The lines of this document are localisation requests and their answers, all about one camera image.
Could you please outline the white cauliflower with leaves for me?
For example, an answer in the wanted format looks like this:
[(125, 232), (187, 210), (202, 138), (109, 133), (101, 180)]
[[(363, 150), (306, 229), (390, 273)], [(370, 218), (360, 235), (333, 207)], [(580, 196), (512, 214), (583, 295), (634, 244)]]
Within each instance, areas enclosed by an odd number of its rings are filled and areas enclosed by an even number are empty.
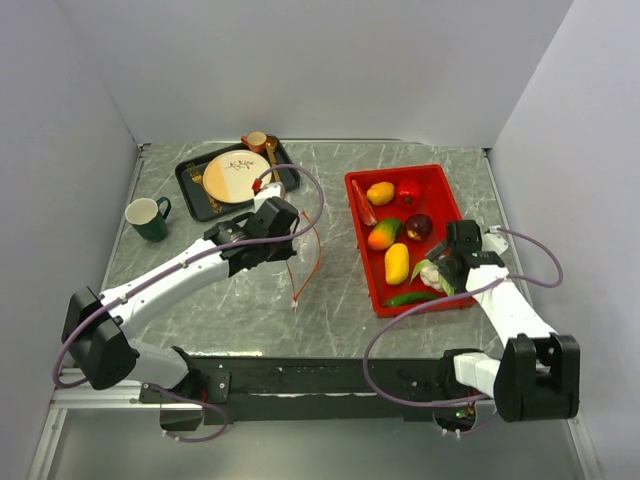
[(455, 294), (454, 288), (439, 272), (436, 264), (428, 259), (419, 261), (413, 268), (410, 281), (419, 278), (423, 285), (447, 296)]

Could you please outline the dark red apple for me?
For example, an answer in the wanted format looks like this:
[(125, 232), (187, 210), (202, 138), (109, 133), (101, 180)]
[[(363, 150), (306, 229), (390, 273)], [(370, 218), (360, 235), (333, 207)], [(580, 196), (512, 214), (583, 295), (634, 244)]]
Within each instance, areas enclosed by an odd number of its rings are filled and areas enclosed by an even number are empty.
[(404, 222), (403, 231), (410, 240), (424, 242), (433, 231), (433, 220), (426, 214), (411, 215)]

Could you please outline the yellow mango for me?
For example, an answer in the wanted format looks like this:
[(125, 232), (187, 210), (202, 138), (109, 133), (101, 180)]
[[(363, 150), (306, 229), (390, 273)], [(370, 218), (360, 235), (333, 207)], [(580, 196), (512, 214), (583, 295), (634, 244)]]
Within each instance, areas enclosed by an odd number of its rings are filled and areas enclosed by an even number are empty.
[(388, 285), (399, 285), (409, 275), (409, 250), (404, 243), (394, 243), (384, 255), (385, 282)]

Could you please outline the clear zip top bag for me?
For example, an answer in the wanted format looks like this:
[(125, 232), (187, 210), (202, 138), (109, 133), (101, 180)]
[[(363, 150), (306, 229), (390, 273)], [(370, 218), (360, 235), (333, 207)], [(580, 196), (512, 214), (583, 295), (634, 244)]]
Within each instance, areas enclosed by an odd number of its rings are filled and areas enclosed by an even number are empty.
[(301, 297), (318, 272), (321, 263), (320, 235), (315, 226), (312, 226), (304, 235), (293, 240), (296, 254), (285, 261), (286, 271), (291, 287), (291, 311), (296, 313)]

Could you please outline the green orange mango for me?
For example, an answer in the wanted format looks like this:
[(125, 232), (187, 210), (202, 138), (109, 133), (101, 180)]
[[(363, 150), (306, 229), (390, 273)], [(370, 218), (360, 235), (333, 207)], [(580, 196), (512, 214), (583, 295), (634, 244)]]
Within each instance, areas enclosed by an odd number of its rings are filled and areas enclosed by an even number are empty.
[(367, 238), (367, 246), (375, 251), (388, 249), (393, 245), (403, 228), (401, 220), (388, 217), (377, 223)]

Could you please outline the red bell pepper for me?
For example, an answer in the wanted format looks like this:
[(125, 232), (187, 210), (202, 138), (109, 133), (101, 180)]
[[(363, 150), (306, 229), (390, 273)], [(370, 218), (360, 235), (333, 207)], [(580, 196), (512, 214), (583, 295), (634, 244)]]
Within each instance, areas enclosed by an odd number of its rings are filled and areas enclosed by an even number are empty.
[(421, 187), (414, 179), (404, 179), (397, 183), (395, 200), (399, 208), (415, 211), (421, 202), (421, 198)]

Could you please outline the watermelon slice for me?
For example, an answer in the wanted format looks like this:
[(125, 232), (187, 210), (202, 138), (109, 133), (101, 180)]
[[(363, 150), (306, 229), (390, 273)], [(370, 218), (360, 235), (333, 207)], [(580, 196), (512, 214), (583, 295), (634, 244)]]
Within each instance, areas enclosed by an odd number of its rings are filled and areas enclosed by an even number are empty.
[(354, 195), (356, 210), (358, 212), (359, 219), (366, 226), (375, 226), (377, 224), (377, 218), (372, 205), (366, 197), (366, 194), (361, 189), (356, 180), (351, 181), (351, 188)]

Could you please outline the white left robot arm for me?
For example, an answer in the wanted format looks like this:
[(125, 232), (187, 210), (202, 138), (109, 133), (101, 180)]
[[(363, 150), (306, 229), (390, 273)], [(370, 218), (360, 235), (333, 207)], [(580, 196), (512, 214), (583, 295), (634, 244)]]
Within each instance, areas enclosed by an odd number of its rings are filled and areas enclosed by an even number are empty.
[(163, 349), (137, 340), (151, 320), (202, 288), (262, 262), (286, 260), (299, 212), (271, 197), (255, 212), (220, 222), (186, 251), (119, 287), (94, 293), (83, 287), (70, 298), (62, 342), (86, 381), (96, 390), (131, 379), (156, 384), (184, 402), (199, 378), (178, 348)]

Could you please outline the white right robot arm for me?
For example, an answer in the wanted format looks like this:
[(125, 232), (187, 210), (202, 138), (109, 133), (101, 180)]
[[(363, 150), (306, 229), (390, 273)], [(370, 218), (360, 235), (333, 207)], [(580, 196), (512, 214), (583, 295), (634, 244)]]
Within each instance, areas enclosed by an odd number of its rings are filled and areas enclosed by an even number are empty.
[(450, 222), (445, 239), (427, 255), (448, 295), (470, 294), (503, 345), (499, 359), (475, 349), (446, 351), (438, 365), (439, 390), (449, 398), (480, 392), (507, 422), (573, 418), (580, 404), (579, 343), (557, 333), (516, 287), (518, 276), (501, 258), (505, 232), (483, 232), (473, 220)]

